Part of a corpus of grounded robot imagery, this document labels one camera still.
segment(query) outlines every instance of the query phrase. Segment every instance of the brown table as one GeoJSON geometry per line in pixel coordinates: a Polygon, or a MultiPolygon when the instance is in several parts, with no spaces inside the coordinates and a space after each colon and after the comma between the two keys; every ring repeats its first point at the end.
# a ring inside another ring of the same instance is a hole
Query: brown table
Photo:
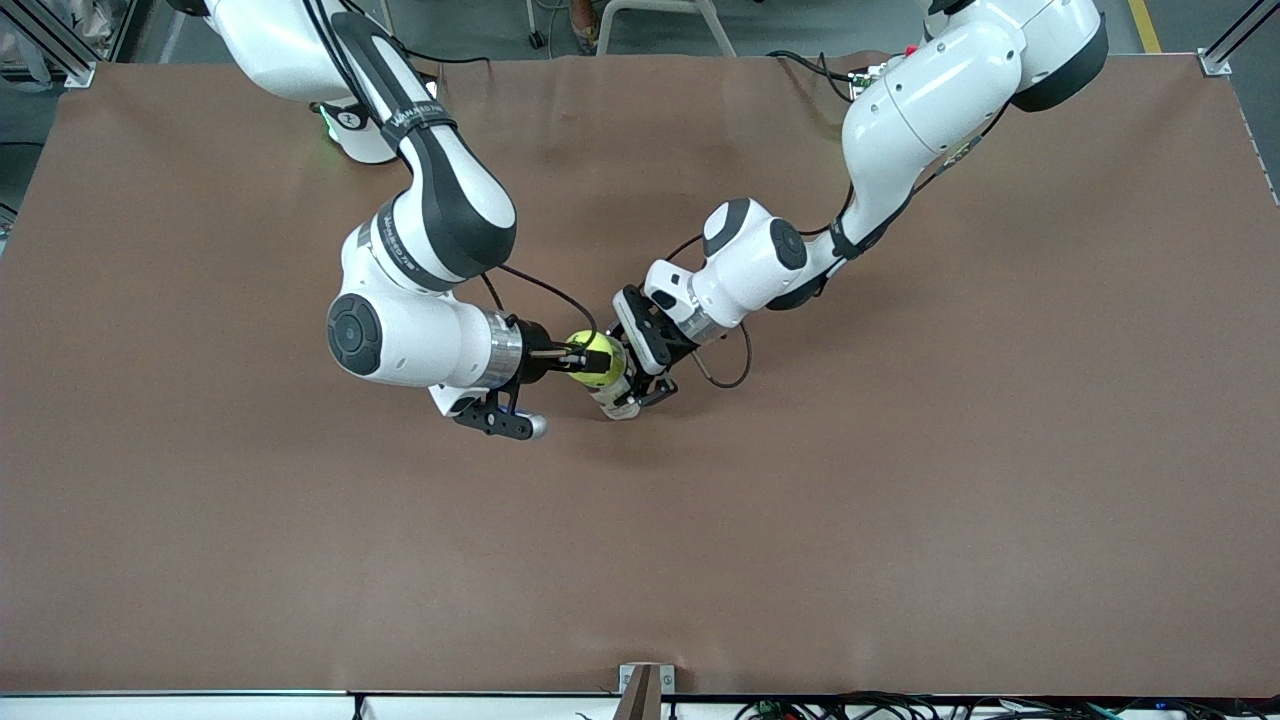
{"type": "MultiPolygon", "coordinates": [[[[602,316],[722,200],[810,227],[845,192],[842,106],[780,61],[445,81],[513,264],[602,316]]],[[[0,688],[591,689],[639,659],[698,692],[1276,691],[1280,213],[1193,56],[1010,111],[753,318],[739,391],[681,366],[614,424],[549,378],[539,443],[329,357],[339,243],[404,184],[233,67],[65,96],[0,263],[0,688]]]]}

